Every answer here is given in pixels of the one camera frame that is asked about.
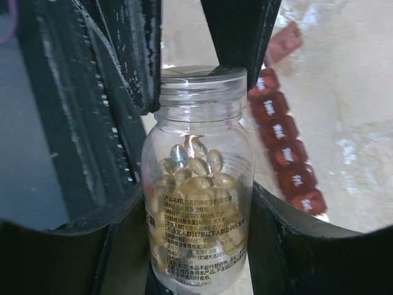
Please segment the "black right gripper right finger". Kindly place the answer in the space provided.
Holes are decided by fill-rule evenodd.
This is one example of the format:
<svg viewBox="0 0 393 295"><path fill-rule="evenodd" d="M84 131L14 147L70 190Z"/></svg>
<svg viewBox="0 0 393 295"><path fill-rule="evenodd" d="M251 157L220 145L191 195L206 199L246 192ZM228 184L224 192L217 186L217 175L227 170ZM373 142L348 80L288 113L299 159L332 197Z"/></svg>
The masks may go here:
<svg viewBox="0 0 393 295"><path fill-rule="evenodd" d="M254 294L392 294L392 227L366 234L308 215L254 183Z"/></svg>

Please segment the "red weekly pill organizer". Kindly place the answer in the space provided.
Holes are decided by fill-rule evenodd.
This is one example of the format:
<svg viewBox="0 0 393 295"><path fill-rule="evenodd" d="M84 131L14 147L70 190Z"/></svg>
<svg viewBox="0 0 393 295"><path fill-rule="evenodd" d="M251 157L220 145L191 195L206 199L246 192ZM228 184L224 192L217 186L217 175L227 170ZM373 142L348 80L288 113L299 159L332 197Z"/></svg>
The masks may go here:
<svg viewBox="0 0 393 295"><path fill-rule="evenodd" d="M317 216L326 212L327 205L272 67L302 44L296 22L290 22L276 33L269 41L256 86L249 91L247 99L281 194L292 206Z"/></svg>

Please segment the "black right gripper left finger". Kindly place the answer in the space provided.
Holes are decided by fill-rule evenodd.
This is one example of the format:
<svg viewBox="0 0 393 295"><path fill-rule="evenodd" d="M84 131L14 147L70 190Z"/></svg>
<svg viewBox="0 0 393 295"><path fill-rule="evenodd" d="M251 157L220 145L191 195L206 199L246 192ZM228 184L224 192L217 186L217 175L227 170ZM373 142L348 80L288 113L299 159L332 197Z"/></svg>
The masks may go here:
<svg viewBox="0 0 393 295"><path fill-rule="evenodd" d="M149 259L140 184L57 230L1 221L2 294L144 294Z"/></svg>

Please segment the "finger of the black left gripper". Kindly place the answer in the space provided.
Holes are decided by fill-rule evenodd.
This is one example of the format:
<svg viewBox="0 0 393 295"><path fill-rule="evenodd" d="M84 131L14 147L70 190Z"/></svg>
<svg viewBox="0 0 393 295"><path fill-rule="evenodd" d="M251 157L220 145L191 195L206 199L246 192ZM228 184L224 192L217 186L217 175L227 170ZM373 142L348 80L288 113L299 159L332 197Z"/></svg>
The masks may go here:
<svg viewBox="0 0 393 295"><path fill-rule="evenodd" d="M159 109L161 1L74 1L102 40L139 114Z"/></svg>
<svg viewBox="0 0 393 295"><path fill-rule="evenodd" d="M221 66L247 70L256 85L281 0L202 0L201 5Z"/></svg>

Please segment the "clear pill bottle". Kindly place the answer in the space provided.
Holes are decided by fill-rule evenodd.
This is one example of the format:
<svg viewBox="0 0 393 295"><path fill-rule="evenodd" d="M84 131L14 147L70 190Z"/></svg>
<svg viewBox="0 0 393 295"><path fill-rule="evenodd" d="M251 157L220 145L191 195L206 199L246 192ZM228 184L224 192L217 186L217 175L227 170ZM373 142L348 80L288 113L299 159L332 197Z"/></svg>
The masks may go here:
<svg viewBox="0 0 393 295"><path fill-rule="evenodd" d="M162 101L142 149L152 269L175 294L219 294L247 257L255 154L246 97Z"/></svg>

